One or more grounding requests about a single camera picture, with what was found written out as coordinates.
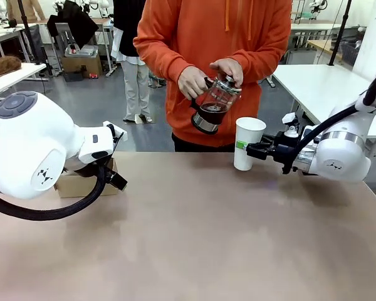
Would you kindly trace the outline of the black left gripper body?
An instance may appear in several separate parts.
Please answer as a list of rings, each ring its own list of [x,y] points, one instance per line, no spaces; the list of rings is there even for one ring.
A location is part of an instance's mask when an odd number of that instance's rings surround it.
[[[105,180],[107,184],[112,185],[120,191],[127,187],[128,181],[122,177],[117,171],[117,163],[114,162],[112,167],[105,168]]]

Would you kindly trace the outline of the person's left hand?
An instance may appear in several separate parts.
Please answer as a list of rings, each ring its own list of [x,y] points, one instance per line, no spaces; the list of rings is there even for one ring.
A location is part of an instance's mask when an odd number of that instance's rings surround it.
[[[243,84],[243,69],[236,60],[232,58],[219,59],[210,63],[209,67],[217,72],[218,79],[224,80],[229,76],[233,79],[236,88],[240,88]]]

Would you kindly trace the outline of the person's right hand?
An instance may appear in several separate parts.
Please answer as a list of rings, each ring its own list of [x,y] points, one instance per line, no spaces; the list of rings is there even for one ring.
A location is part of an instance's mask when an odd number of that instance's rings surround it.
[[[192,100],[209,89],[206,78],[207,75],[202,70],[195,66],[188,66],[180,74],[177,84],[185,98]]]

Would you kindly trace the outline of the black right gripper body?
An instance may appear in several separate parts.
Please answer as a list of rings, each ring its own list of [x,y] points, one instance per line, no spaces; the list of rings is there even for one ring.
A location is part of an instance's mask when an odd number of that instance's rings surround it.
[[[292,171],[297,171],[298,168],[294,166],[295,158],[293,154],[298,155],[304,147],[301,137],[288,137],[284,131],[279,131],[272,143],[273,160],[283,164],[283,171],[289,171],[289,167]]]

